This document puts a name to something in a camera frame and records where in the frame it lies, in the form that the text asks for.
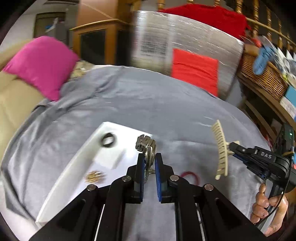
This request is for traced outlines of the dark red bangle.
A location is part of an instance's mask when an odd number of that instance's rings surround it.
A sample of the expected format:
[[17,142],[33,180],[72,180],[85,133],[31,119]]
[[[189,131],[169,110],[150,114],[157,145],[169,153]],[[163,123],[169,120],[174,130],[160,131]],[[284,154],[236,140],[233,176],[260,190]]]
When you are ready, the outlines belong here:
[[200,184],[200,178],[197,174],[195,174],[194,172],[191,172],[191,171],[186,171],[186,172],[183,172],[180,177],[182,178],[186,178],[186,177],[190,177],[192,178],[194,181],[193,181],[193,185],[196,185],[196,186],[199,186]]

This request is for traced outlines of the beige hair claw clip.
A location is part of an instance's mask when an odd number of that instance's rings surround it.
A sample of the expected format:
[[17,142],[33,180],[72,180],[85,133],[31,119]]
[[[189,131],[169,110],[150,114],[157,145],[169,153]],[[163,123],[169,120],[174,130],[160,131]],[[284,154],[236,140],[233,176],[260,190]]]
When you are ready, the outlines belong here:
[[218,147],[218,166],[215,179],[219,180],[222,175],[228,176],[228,156],[233,155],[234,152],[229,150],[230,143],[226,141],[220,120],[212,125],[211,130]]

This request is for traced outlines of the white rectangular tray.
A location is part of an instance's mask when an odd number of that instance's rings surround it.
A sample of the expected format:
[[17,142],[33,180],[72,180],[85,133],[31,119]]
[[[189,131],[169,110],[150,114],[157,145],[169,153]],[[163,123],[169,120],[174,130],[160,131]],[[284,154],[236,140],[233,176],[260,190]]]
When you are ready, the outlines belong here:
[[105,173],[105,180],[94,183],[97,187],[110,185],[124,176],[128,167],[137,163],[139,152],[135,148],[138,136],[146,135],[116,123],[103,122],[78,150],[49,192],[36,218],[36,225],[44,226],[89,183],[84,175],[91,171]]

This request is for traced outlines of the wooden shelf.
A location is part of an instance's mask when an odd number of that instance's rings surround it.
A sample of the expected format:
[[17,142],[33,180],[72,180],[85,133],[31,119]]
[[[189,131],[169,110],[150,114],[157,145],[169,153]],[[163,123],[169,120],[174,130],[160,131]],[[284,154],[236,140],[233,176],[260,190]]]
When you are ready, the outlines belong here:
[[295,121],[277,100],[240,71],[236,77],[243,95],[239,109],[255,123],[271,144],[275,143],[282,124],[287,123],[295,130]]

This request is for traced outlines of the wicker basket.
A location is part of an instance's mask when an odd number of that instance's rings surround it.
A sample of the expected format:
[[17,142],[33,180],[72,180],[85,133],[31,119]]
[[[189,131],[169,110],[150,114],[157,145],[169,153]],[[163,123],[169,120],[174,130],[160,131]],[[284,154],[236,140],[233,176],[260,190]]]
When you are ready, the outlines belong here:
[[275,100],[280,102],[288,89],[288,82],[284,79],[283,75],[278,69],[270,62],[261,75],[253,73],[253,63],[256,56],[249,53],[243,53],[241,73],[244,77],[261,87]]

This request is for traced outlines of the grey bed blanket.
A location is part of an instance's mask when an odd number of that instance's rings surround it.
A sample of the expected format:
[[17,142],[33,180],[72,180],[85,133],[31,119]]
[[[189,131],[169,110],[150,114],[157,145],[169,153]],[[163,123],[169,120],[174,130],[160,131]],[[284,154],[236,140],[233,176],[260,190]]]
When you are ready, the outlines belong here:
[[227,140],[268,147],[241,110],[203,89],[132,67],[91,70],[65,83],[58,101],[43,99],[11,140],[2,162],[6,221],[18,238],[29,240],[58,177],[106,121],[152,134],[165,164],[177,174],[194,172],[249,217],[260,180],[234,157],[228,176],[214,179],[218,151],[211,126],[217,120]]

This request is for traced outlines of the red pillow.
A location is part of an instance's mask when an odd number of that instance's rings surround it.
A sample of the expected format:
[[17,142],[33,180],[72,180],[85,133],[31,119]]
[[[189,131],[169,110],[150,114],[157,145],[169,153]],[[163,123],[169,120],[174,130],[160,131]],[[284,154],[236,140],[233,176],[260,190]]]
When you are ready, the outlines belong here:
[[218,96],[219,61],[181,49],[173,49],[171,77]]

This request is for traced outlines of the blue cloth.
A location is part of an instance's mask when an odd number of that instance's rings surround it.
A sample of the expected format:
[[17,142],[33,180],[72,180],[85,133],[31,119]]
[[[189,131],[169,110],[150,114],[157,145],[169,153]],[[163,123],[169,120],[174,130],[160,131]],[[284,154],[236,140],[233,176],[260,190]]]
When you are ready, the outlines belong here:
[[273,60],[276,52],[271,47],[261,47],[258,56],[255,58],[252,71],[255,75],[262,75],[268,62]]

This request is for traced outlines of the silver foil insulation panel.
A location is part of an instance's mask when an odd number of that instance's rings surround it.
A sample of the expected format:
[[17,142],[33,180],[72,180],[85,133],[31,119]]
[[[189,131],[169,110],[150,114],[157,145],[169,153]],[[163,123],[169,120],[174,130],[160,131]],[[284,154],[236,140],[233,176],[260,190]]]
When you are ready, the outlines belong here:
[[241,40],[183,16],[157,11],[135,13],[131,66],[170,75],[174,49],[218,60],[218,96],[228,98],[244,49]]

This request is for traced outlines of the magenta pillow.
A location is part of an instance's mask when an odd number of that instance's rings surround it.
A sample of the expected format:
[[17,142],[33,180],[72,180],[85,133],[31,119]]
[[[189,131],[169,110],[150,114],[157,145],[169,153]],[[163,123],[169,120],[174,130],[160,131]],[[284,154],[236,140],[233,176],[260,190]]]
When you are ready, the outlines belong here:
[[41,36],[25,44],[3,71],[36,87],[47,99],[57,101],[62,85],[78,61],[79,57],[63,42]]

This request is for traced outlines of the wooden cabinet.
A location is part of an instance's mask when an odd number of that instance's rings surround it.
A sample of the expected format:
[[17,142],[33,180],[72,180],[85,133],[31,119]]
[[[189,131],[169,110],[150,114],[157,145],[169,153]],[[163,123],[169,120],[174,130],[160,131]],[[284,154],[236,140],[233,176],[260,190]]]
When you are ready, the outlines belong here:
[[128,65],[133,1],[79,1],[73,51],[95,65]]

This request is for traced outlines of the red fabric on railing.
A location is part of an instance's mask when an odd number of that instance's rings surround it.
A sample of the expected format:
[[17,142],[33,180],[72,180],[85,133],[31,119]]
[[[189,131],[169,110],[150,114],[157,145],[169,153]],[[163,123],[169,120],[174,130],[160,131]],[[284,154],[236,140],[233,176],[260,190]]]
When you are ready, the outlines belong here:
[[250,30],[246,17],[221,6],[206,6],[203,4],[184,4],[168,9],[161,9],[161,13],[183,16],[210,25],[241,40],[245,31]]

